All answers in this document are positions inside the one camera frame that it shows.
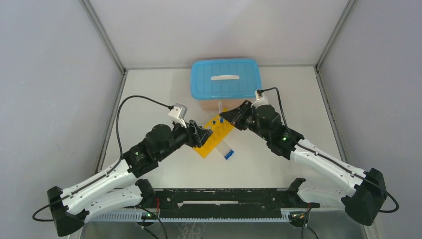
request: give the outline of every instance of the yellow tray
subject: yellow tray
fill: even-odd
[[[216,115],[208,122],[204,128],[211,129],[212,135],[207,139],[206,143],[201,148],[194,148],[194,150],[202,157],[205,158],[234,128],[227,121],[220,121],[221,117]]]

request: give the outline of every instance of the white table surface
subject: white table surface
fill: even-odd
[[[130,95],[145,95],[165,104],[181,103],[188,107],[185,120],[207,123],[217,112],[203,111],[190,94],[190,69],[130,70],[122,100]],[[290,128],[303,134],[314,145],[340,158],[327,111],[312,67],[261,67],[262,87],[280,90]],[[278,110],[275,92],[269,101]],[[120,115],[123,151],[138,144],[153,126],[171,125],[168,110],[144,99],[131,99]],[[325,180],[310,169],[277,157],[265,141],[249,131],[234,129],[225,142],[234,155],[225,160],[213,150],[206,159],[183,146],[145,174],[154,188],[265,188],[288,187],[297,177]],[[115,125],[108,144],[103,168],[118,159]]]

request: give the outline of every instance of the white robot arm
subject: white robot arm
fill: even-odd
[[[301,184],[297,187],[297,194],[304,202],[344,209],[349,216],[364,225],[371,225],[378,212],[394,212],[398,209],[397,201],[386,191],[381,172],[374,168],[366,172],[338,160],[318,149],[303,135],[283,125],[281,116],[284,123],[285,119],[281,101],[280,116],[262,94],[264,91],[256,92],[254,103],[245,101],[235,109],[220,113],[220,116],[239,130],[248,129],[257,134],[267,142],[267,147],[274,154],[305,165],[337,185],[318,185],[305,179],[299,180]],[[380,210],[387,196],[393,199],[396,208]]]
[[[154,199],[154,190],[147,180],[138,180],[145,173],[158,167],[158,162],[187,145],[201,147],[212,131],[203,129],[193,120],[185,122],[187,108],[180,104],[171,107],[173,129],[159,124],[146,134],[143,141],[132,147],[110,167],[74,186],[61,189],[57,186],[47,191],[49,207],[59,236],[68,235],[95,216],[117,208],[148,205]],[[121,185],[127,188],[110,192]]]

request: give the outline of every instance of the metal frame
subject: metal frame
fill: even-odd
[[[97,161],[95,163],[95,168],[93,169],[93,175],[98,173],[101,168],[103,167],[104,158],[106,156],[108,143],[110,142],[111,132],[113,131],[113,124],[116,118],[118,106],[120,104],[121,95],[123,94],[124,84],[126,83],[127,78],[127,71],[122,75],[120,79],[120,84],[117,89],[116,97],[113,102],[113,108],[111,110],[110,116],[108,118],[107,122],[107,128],[105,129],[105,133],[102,139],[101,143],[101,149],[97,158]]]
[[[95,30],[100,35],[101,40],[103,41],[105,47],[109,51],[110,55],[112,56],[114,62],[116,63],[117,67],[119,68],[121,73],[125,73],[126,69],[123,66],[123,63],[121,62],[118,53],[113,46],[110,38],[108,37],[106,31],[104,30],[103,25],[101,24],[100,19],[98,18],[91,2],[89,0],[79,0],[79,2],[82,5],[82,8],[85,10],[87,16],[91,20],[91,23],[93,24]]]
[[[322,64],[324,63],[327,54],[329,53],[330,49],[332,48],[335,40],[337,39],[340,31],[342,30],[344,23],[346,22],[346,19],[349,17],[350,12],[353,9],[353,6],[356,4],[358,0],[349,0],[349,2],[347,3],[346,7],[343,10],[343,13],[341,14],[340,19],[338,20],[334,31],[332,32],[327,45],[325,46],[324,50],[322,51],[321,56],[318,59],[318,62],[315,65],[315,68],[319,71],[319,69],[321,68]]]
[[[317,69],[316,66],[314,66],[314,71],[315,71],[316,80],[318,81],[319,89],[321,90],[322,100],[324,101],[325,109],[327,110],[328,119],[331,123],[331,128],[332,128],[332,131],[334,133],[334,139],[335,139],[335,142],[337,143],[337,147],[338,147],[338,151],[340,153],[341,160],[346,162],[346,163],[349,163],[349,160],[347,159],[346,149],[345,149],[342,137],[340,136],[340,132],[338,130],[338,126],[337,126],[337,123],[336,123],[336,120],[335,120],[336,117],[335,117],[334,112],[332,111],[329,96],[328,96],[328,94],[325,90],[323,80],[322,80],[321,75],[319,73],[319,70]]]

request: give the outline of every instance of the blue lid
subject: blue lid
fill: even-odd
[[[204,60],[192,65],[191,94],[195,99],[254,98],[260,88],[261,76],[253,59]]]

